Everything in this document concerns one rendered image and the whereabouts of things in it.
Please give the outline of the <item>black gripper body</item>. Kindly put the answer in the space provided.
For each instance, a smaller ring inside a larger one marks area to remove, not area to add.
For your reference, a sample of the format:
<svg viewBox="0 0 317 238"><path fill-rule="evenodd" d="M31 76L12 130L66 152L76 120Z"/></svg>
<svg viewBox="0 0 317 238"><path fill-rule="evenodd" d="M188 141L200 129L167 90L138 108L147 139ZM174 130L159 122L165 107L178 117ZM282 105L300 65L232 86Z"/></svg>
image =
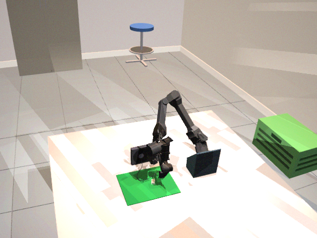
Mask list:
<svg viewBox="0 0 317 238"><path fill-rule="evenodd" d="M170 154L170 151L168 152L160 152L159 155L160 155L160 158L161 158L161 161L164 163L160 166L160 169L161 171L164 173L164 172L171 172L173 171L173 166L171 163L168 163L168 161L170 160L169 158L169 154Z"/></svg>

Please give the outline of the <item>green circuit board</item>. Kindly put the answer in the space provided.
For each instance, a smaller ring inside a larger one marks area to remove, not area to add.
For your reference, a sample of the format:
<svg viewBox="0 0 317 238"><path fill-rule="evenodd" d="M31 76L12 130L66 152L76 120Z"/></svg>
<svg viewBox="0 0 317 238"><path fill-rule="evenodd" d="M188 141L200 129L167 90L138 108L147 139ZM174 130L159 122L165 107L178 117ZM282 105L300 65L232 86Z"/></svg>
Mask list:
<svg viewBox="0 0 317 238"><path fill-rule="evenodd" d="M181 193L170 172L159 178L159 171L160 166L116 175L127 206Z"/></svg>

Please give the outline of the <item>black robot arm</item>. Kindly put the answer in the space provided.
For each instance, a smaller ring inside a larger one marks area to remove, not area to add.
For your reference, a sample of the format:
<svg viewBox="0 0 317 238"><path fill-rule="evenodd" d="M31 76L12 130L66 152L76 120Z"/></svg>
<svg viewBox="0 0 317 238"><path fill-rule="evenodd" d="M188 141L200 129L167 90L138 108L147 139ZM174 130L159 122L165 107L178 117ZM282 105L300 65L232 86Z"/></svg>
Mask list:
<svg viewBox="0 0 317 238"><path fill-rule="evenodd" d="M172 105L177 110L179 116L184 122L187 133L186 135L195 145L196 153L202 153L209 151L207 146L208 137L200 130L199 127L194 125L186 109L182 104L182 98L178 91L173 90L165 98L161 99L158 103L158 116L157 123L153 130L152 143L146 144L147 146L147 158L151 165L155 165L161 162L160 152L168 152L170 148L170 142L173 141L169 136L164 138L167 134L165 118L167 104ZM159 142L160 141L160 142Z"/></svg>

